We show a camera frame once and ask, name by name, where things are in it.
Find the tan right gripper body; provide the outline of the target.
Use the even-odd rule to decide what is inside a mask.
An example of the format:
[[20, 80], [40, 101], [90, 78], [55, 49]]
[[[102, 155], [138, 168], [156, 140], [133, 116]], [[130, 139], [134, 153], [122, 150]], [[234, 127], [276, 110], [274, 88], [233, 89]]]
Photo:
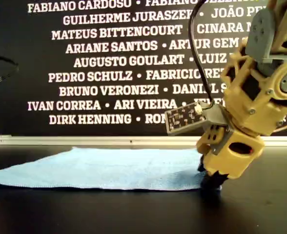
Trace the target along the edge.
[[252, 137], [240, 131], [229, 132], [226, 141], [213, 146], [204, 156], [204, 168], [209, 175], [218, 172], [229, 179], [237, 179], [262, 154], [264, 146], [260, 136]]

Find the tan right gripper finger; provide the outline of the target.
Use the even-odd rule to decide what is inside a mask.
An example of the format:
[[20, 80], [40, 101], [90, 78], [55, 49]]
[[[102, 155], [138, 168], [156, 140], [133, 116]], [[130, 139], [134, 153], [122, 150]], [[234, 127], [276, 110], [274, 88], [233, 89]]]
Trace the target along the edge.
[[223, 183], [228, 180], [228, 174], [221, 174], [219, 171], [215, 171], [210, 174], [208, 171], [201, 181], [201, 189], [203, 190], [220, 190]]
[[223, 139], [225, 132], [225, 126], [210, 126], [197, 141], [196, 149], [198, 153], [202, 154], [198, 166], [199, 172], [205, 171], [203, 163], [205, 155], [210, 152], [212, 145], [218, 144]]

